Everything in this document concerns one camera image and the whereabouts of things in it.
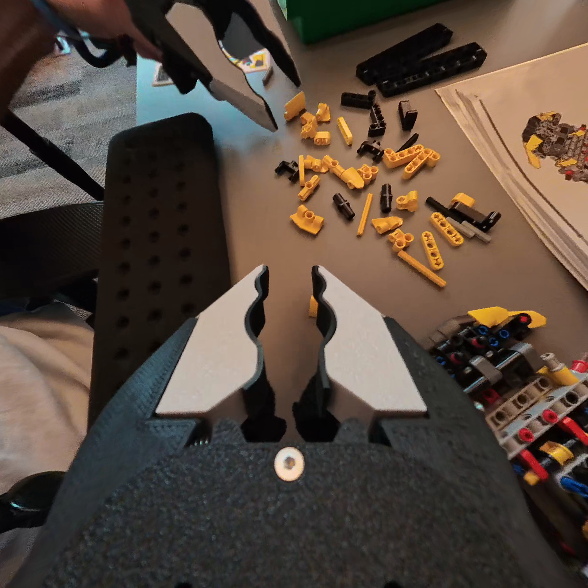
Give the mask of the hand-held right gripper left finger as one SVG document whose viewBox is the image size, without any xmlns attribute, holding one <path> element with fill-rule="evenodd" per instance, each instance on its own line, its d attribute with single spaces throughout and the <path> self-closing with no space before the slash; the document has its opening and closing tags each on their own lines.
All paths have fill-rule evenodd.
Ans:
<svg viewBox="0 0 588 588">
<path fill-rule="evenodd" d="M 257 416 L 269 395 L 259 335 L 269 269 L 259 265 L 196 318 L 158 416 Z"/>
</svg>

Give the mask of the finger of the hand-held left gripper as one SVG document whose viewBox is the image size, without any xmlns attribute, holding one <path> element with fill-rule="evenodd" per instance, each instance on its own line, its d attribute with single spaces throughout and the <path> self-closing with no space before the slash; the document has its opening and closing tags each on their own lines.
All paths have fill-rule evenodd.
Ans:
<svg viewBox="0 0 588 588">
<path fill-rule="evenodd" d="M 299 71 L 282 30 L 283 18 L 275 1 L 215 1 L 226 24 L 221 26 L 224 48 L 234 57 L 245 57 L 266 48 L 287 78 L 301 86 Z"/>
<path fill-rule="evenodd" d="M 275 132 L 277 125 L 266 102 L 249 86 L 245 74 L 226 57 L 204 11 L 177 2 L 167 13 L 166 20 L 191 51 L 190 62 L 204 78 L 203 84 L 210 94 Z"/>
</svg>

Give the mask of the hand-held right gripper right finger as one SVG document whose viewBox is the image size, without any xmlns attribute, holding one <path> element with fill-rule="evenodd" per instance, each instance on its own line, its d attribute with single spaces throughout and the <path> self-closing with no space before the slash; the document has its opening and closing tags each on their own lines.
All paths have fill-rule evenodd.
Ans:
<svg viewBox="0 0 588 588">
<path fill-rule="evenodd" d="M 424 416 L 426 404 L 386 317 L 322 266 L 312 268 L 319 388 L 334 416 Z"/>
</svg>

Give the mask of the pile of yellow black lego pieces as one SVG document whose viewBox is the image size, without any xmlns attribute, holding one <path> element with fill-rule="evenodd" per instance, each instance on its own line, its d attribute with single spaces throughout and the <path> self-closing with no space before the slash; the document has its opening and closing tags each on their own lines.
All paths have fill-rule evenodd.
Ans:
<svg viewBox="0 0 588 588">
<path fill-rule="evenodd" d="M 371 124 L 368 136 L 371 141 L 363 141 L 357 149 L 357 155 L 370 157 L 372 165 L 362 164 L 359 167 L 349 166 L 346 168 L 329 155 L 320 158 L 313 155 L 301 155 L 298 160 L 280 162 L 276 166 L 275 173 L 286 175 L 291 183 L 299 184 L 298 198 L 301 202 L 307 201 L 314 194 L 320 184 L 321 174 L 331 173 L 349 189 L 362 190 L 370 187 L 377 179 L 378 164 L 384 164 L 387 169 L 403 167 L 402 178 L 410 180 L 421 169 L 433 168 L 439 162 L 439 152 L 416 143 L 418 134 L 412 135 L 401 146 L 400 151 L 382 148 L 378 138 L 384 136 L 387 125 L 381 107 L 376 103 L 374 90 L 367 93 L 343 92 L 341 105 L 369 111 Z M 301 91 L 285 103 L 284 109 L 285 121 L 290 122 L 297 117 L 300 118 L 301 139 L 312 140 L 316 146 L 330 145 L 330 132 L 319 130 L 321 123 L 327 123 L 331 120 L 330 107 L 327 103 L 320 102 L 317 111 L 312 113 L 306 106 L 305 93 Z M 443 206 L 433 198 L 427 198 L 425 203 L 433 210 L 430 215 L 431 225 L 453 247 L 458 247 L 463 243 L 463 234 L 467 234 L 469 237 L 475 236 L 488 242 L 490 240 L 489 231 L 496 226 L 502 217 L 501 213 L 496 210 L 488 214 L 476 210 L 475 200 L 465 193 L 456 194 L 449 206 Z M 438 272 L 444 267 L 444 261 L 434 235 L 430 231 L 424 231 L 421 236 L 422 246 L 428 260 L 428 266 L 425 266 L 407 253 L 407 248 L 415 238 L 411 233 L 401 231 L 403 218 L 390 215 L 393 208 L 405 212 L 415 212 L 418 209 L 418 204 L 416 190 L 410 190 L 405 195 L 394 197 L 391 185 L 384 183 L 380 190 L 380 210 L 386 216 L 373 218 L 371 225 L 379 235 L 387 235 L 395 257 L 404 261 L 437 287 L 444 288 L 446 282 L 438 275 Z"/>
</svg>

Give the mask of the lego car chassis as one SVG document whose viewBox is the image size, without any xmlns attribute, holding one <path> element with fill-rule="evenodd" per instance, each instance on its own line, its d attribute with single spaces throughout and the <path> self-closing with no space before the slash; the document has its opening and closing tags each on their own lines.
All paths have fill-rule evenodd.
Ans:
<svg viewBox="0 0 588 588">
<path fill-rule="evenodd" d="M 499 306 L 446 320 L 423 348 L 473 402 L 561 554 L 587 560 L 587 354 L 570 366 L 527 338 L 534 311 Z"/>
</svg>

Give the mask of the long black lego beam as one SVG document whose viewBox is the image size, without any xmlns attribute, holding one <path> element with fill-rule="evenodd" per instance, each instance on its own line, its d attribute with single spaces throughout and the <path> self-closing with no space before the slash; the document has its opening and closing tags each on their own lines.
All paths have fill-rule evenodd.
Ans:
<svg viewBox="0 0 588 588">
<path fill-rule="evenodd" d="M 365 85 L 397 77 L 421 59 L 449 44 L 453 31 L 434 24 L 357 64 L 356 77 Z"/>
<path fill-rule="evenodd" d="M 467 43 L 389 73 L 376 86 L 384 98 L 391 98 L 475 70 L 486 57 L 486 51 L 477 42 Z"/>
</svg>

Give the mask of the lego instruction booklet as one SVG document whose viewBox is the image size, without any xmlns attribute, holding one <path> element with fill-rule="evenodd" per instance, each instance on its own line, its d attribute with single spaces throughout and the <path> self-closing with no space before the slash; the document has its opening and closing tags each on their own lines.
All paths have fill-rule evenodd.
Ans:
<svg viewBox="0 0 588 588">
<path fill-rule="evenodd" d="M 436 92 L 533 231 L 587 289 L 587 44 Z"/>
</svg>

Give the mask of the person's left hand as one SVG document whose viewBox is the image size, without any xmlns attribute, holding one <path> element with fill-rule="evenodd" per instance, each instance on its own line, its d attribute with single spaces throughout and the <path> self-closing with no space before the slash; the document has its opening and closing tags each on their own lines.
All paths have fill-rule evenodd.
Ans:
<svg viewBox="0 0 588 588">
<path fill-rule="evenodd" d="M 134 24 L 124 1 L 48 1 L 66 23 L 103 39 L 126 35 L 143 58 L 161 62 L 162 53 Z"/>
</svg>

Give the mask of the green plastic bin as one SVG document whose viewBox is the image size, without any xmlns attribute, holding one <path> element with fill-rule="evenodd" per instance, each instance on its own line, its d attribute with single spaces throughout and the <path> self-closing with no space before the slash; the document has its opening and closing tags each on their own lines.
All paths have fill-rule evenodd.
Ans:
<svg viewBox="0 0 588 588">
<path fill-rule="evenodd" d="M 377 24 L 440 1 L 278 1 L 284 18 L 305 44 Z"/>
</svg>

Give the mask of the blue wristband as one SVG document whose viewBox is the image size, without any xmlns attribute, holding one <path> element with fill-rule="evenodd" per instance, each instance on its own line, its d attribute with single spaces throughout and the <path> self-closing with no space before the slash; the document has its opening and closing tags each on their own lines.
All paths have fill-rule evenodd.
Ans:
<svg viewBox="0 0 588 588">
<path fill-rule="evenodd" d="M 50 6 L 48 1 L 30 1 L 41 16 L 55 29 L 57 36 L 68 38 L 70 40 L 81 41 L 81 36 L 78 28 L 63 18 L 57 11 Z"/>
</svg>

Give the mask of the black mesh chair seat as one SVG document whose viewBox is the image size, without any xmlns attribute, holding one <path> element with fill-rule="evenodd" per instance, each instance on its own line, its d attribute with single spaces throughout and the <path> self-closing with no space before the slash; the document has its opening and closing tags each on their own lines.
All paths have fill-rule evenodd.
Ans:
<svg viewBox="0 0 588 588">
<path fill-rule="evenodd" d="M 76 203 L 1 219 L 1 299 L 49 295 L 96 278 L 103 206 Z"/>
</svg>

